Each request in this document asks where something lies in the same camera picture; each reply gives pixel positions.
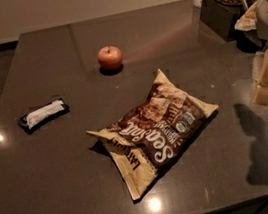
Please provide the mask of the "red apple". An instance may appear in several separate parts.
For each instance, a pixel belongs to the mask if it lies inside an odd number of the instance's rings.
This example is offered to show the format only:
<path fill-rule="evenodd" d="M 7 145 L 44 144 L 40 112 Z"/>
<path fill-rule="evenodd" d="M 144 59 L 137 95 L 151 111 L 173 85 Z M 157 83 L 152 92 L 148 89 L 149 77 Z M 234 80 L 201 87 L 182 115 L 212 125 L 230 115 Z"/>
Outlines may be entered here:
<path fill-rule="evenodd" d="M 97 56 L 100 67 L 107 71 L 115 71 L 115 69 L 119 69 L 122 65 L 123 54 L 116 46 L 102 47 Z"/>

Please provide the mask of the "brown chip bag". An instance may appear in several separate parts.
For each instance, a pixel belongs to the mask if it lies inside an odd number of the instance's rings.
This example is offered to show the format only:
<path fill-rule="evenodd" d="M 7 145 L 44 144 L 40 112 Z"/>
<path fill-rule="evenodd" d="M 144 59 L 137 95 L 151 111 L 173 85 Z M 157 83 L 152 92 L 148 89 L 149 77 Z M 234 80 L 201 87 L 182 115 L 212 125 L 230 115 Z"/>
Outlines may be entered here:
<path fill-rule="evenodd" d="M 145 103 L 90 134 L 103 143 L 136 201 L 217 109 L 173 85 L 160 70 Z"/>

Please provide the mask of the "black bowl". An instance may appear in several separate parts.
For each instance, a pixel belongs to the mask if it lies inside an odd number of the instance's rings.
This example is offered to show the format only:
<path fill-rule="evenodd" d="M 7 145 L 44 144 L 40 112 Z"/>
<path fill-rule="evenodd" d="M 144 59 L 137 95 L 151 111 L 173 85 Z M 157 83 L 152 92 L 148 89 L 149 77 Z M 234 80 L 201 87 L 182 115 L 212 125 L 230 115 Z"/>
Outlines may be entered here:
<path fill-rule="evenodd" d="M 257 31 L 239 31 L 236 30 L 236 45 L 239 50 L 245 53 L 253 53 L 261 51 L 265 45 L 266 40 L 259 38 Z"/>

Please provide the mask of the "dark brown box stand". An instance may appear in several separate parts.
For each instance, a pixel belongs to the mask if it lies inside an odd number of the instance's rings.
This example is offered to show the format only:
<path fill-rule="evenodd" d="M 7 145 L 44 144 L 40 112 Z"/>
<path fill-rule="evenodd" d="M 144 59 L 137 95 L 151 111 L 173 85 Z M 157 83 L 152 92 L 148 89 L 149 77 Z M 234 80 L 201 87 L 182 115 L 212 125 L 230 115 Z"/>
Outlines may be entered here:
<path fill-rule="evenodd" d="M 241 7 L 223 5 L 215 0 L 201 1 L 200 20 L 220 38 L 234 41 L 238 35 L 235 23 L 241 16 Z"/>

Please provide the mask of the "black white snack bar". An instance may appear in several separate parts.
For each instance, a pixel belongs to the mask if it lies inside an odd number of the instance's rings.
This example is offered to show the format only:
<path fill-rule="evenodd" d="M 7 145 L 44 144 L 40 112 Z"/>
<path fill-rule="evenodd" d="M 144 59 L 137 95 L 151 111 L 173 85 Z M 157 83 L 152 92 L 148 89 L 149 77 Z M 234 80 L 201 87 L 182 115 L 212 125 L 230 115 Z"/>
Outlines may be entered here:
<path fill-rule="evenodd" d="M 53 100 L 46 105 L 37 108 L 35 111 L 31 111 L 28 114 L 23 115 L 17 120 L 18 126 L 20 126 L 29 135 L 35 132 L 37 128 L 46 124 L 50 120 L 65 114 L 69 111 L 69 106 L 63 101 L 63 98 Z"/>

